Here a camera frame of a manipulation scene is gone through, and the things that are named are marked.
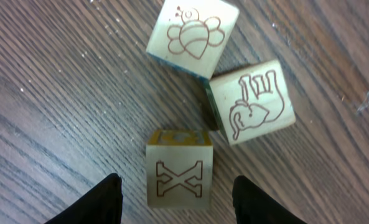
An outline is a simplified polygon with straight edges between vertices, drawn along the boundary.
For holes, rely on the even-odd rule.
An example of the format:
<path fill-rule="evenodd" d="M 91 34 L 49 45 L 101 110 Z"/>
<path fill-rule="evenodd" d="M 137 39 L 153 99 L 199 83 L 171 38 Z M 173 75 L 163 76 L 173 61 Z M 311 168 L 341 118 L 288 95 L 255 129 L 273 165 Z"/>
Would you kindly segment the white number seven block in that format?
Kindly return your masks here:
<path fill-rule="evenodd" d="M 146 144 L 147 204 L 209 208 L 213 144 L 206 131 L 158 129 Z"/>

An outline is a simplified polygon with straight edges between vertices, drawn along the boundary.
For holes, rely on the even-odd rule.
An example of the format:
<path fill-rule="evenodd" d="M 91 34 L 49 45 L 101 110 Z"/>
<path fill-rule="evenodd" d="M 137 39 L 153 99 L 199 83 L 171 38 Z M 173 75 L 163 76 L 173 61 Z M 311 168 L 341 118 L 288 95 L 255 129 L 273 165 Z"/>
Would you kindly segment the bee block blue side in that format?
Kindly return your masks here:
<path fill-rule="evenodd" d="M 237 7 L 225 1 L 166 0 L 146 52 L 209 80 L 239 14 Z"/>

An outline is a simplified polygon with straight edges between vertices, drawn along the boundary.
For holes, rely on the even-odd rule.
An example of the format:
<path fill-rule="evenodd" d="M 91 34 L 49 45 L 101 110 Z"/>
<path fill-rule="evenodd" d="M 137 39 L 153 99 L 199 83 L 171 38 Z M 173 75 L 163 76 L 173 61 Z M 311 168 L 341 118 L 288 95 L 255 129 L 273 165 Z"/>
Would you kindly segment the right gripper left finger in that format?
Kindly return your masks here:
<path fill-rule="evenodd" d="M 120 224 L 123 207 L 122 179 L 112 173 L 46 224 Z"/>

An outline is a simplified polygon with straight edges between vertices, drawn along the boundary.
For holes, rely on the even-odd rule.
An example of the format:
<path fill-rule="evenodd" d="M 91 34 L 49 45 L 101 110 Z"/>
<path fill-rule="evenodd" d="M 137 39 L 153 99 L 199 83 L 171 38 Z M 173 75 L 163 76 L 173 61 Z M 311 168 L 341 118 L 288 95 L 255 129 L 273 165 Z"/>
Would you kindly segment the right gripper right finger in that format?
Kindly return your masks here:
<path fill-rule="evenodd" d="M 306 224 L 243 175 L 232 190 L 237 224 Z"/>

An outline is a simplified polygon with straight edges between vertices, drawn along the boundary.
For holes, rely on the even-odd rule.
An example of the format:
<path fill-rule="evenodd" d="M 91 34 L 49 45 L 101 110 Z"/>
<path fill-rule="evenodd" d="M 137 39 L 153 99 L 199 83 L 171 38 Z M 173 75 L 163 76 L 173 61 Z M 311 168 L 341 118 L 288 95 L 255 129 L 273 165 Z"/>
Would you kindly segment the elephant block green side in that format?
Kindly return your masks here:
<path fill-rule="evenodd" d="M 279 60 L 270 60 L 204 83 L 220 132 L 229 145 L 296 122 Z"/>

